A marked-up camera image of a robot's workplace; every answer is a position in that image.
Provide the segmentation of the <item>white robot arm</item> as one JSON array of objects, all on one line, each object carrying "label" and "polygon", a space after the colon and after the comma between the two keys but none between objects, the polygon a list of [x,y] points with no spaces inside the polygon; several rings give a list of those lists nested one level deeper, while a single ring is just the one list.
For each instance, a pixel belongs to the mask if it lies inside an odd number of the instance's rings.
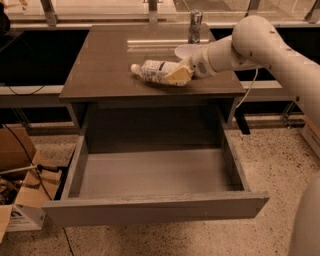
[{"label": "white robot arm", "polygon": [[[261,66],[287,92],[314,128],[320,129],[320,65],[289,47],[265,18],[242,19],[232,35],[209,43],[183,59],[166,80],[184,83],[225,70]],[[305,189],[295,217],[289,256],[320,256],[320,175]]]}]

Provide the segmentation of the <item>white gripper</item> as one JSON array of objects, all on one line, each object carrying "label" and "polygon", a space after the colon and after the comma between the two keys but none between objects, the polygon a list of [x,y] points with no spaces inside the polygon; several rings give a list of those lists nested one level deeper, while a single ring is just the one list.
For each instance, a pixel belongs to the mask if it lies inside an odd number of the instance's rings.
[{"label": "white gripper", "polygon": [[189,57],[187,63],[165,76],[165,80],[170,85],[184,86],[192,79],[194,74],[197,78],[207,78],[214,76],[216,71],[212,68],[207,47],[200,47],[195,50]]}]

